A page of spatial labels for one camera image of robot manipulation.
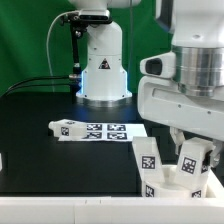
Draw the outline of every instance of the marker sheet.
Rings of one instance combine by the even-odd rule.
[[[80,140],[73,140],[70,136],[61,136],[59,141],[131,142],[134,136],[147,137],[143,124],[88,123],[87,137]]]

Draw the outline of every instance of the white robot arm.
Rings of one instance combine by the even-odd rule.
[[[80,24],[87,22],[88,64],[82,72],[77,101],[96,107],[127,103],[127,72],[122,67],[122,30],[110,20],[107,8],[137,5],[141,0],[69,0],[77,9]]]
[[[131,0],[69,0],[77,9],[107,9],[107,8],[127,8]],[[141,0],[133,0],[132,5],[137,5]]]
[[[173,32],[172,49],[144,59],[138,109],[144,119],[213,139],[216,166],[224,141],[224,2],[157,0],[157,20]]]

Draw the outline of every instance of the robot camera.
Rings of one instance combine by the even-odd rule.
[[[108,10],[80,10],[79,20],[89,24],[109,24],[112,22]]]

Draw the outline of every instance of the black table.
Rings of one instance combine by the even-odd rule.
[[[99,109],[72,104],[69,93],[14,93],[0,100],[0,196],[140,196],[130,142],[58,142],[48,123],[61,119],[144,123],[163,163],[175,162],[169,128],[143,121],[136,96],[130,105]]]

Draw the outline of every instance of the green screen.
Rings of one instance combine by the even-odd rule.
[[[133,57],[128,88],[136,93],[142,77],[139,64],[144,58],[170,50],[170,35],[154,21],[154,0],[142,0],[133,8]],[[49,76],[46,37],[50,24],[60,13],[74,10],[67,0],[0,1],[0,93],[12,84],[31,77]],[[130,9],[112,9],[113,20],[123,30],[123,67],[127,70],[130,55]],[[82,68],[86,65],[86,35],[79,41]],[[72,73],[72,48],[69,25],[55,25],[50,39],[50,56],[55,76]],[[56,87],[56,91],[68,91]],[[33,88],[24,91],[52,91]]]

